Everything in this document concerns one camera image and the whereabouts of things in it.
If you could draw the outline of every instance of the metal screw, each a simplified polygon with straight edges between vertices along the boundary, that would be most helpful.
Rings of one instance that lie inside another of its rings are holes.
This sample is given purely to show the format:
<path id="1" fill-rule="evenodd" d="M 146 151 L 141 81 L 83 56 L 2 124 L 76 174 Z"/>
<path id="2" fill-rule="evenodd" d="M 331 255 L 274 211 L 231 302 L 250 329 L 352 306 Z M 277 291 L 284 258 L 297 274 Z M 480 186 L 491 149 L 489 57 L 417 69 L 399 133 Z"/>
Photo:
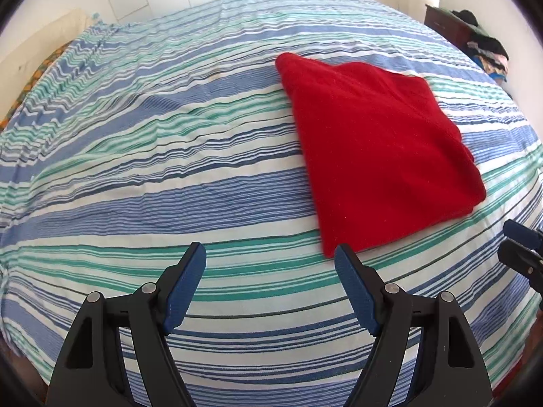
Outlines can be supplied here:
<path id="1" fill-rule="evenodd" d="M 145 285 L 141 287 L 141 291 L 143 293 L 153 293 L 154 291 L 156 291 L 156 284 L 146 283 Z"/>
<path id="2" fill-rule="evenodd" d="M 400 292 L 400 287 L 396 283 L 387 283 L 385 285 L 385 290 L 388 293 L 398 293 Z"/>
<path id="3" fill-rule="evenodd" d="M 454 295 L 452 295 L 449 291 L 444 291 L 441 294 L 443 301 L 446 301 L 447 303 L 450 303 L 454 300 Z"/>
<path id="4" fill-rule="evenodd" d="M 100 300 L 100 293 L 99 292 L 91 292 L 89 295 L 87 295 L 87 301 L 89 303 L 95 303 L 98 300 Z"/>

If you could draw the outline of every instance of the white pillow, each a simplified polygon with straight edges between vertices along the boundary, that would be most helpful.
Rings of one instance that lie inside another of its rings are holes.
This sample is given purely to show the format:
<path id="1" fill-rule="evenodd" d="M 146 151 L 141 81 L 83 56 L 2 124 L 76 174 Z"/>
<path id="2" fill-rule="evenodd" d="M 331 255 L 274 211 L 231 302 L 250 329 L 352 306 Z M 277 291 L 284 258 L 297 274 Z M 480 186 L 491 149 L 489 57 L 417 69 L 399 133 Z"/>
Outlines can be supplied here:
<path id="1" fill-rule="evenodd" d="M 92 24 L 92 18 L 83 10 L 74 9 L 37 31 L 0 62 L 0 119 L 40 64 Z"/>

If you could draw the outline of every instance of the red towel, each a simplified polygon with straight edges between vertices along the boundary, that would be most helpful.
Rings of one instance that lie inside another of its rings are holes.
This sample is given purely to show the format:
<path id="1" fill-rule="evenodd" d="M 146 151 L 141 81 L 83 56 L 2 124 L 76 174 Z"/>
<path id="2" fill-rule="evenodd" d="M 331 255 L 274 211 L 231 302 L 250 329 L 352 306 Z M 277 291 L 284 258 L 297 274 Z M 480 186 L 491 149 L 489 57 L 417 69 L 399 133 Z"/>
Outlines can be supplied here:
<path id="1" fill-rule="evenodd" d="M 322 249 L 382 245 L 465 216 L 485 191 L 458 128 L 419 77 L 365 63 L 275 61 L 292 101 Z"/>

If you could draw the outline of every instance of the pillow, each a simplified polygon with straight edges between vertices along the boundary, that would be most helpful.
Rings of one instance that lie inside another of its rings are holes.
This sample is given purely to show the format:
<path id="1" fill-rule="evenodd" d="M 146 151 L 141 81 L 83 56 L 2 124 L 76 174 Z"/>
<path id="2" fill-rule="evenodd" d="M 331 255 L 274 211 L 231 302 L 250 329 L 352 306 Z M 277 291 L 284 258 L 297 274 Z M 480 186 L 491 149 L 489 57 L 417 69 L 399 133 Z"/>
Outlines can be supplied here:
<path id="1" fill-rule="evenodd" d="M 0 118 L 10 107 L 43 61 L 75 39 L 93 23 L 83 10 L 74 9 L 37 31 L 0 63 Z"/>
<path id="2" fill-rule="evenodd" d="M 32 90 L 32 88 L 36 85 L 36 83 L 40 80 L 41 76 L 45 73 L 45 71 L 51 67 L 51 65 L 56 61 L 56 59 L 61 56 L 64 51 L 68 48 L 68 46 L 72 42 L 66 43 L 56 49 L 52 54 L 50 54 L 47 58 L 43 60 L 43 62 L 40 64 L 40 66 L 36 69 L 36 71 L 32 74 L 30 80 L 26 83 L 26 85 L 23 87 L 21 93 L 15 100 L 15 102 L 12 104 L 12 107 L 7 112 L 4 119 L 0 121 L 0 133 L 2 133 L 9 122 L 9 120 L 12 118 L 13 113 L 15 113 L 15 110 L 21 105 L 24 101 L 24 98 L 26 98 L 26 95 Z"/>

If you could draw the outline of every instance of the blue and green striped sheet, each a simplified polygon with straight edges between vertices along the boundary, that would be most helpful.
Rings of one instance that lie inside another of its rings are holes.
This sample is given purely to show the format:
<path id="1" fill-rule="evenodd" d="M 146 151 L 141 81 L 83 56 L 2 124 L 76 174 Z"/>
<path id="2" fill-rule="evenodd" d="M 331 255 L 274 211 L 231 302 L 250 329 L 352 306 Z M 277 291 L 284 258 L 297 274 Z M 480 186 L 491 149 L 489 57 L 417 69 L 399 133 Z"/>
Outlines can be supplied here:
<path id="1" fill-rule="evenodd" d="M 217 0 L 89 27 L 0 135 L 0 327 L 46 381 L 87 293 L 132 292 L 200 241 L 207 269 L 168 338 L 197 405 L 344 403 L 372 338 L 321 254 L 274 66 L 287 51 L 428 81 L 488 198 L 359 257 L 409 292 L 451 290 L 493 384 L 514 365 L 539 301 L 496 250 L 507 218 L 543 219 L 543 149 L 514 102 L 442 37 L 377 2 Z M 419 334 L 392 403 L 405 397 Z M 130 331 L 121 339 L 148 403 Z"/>

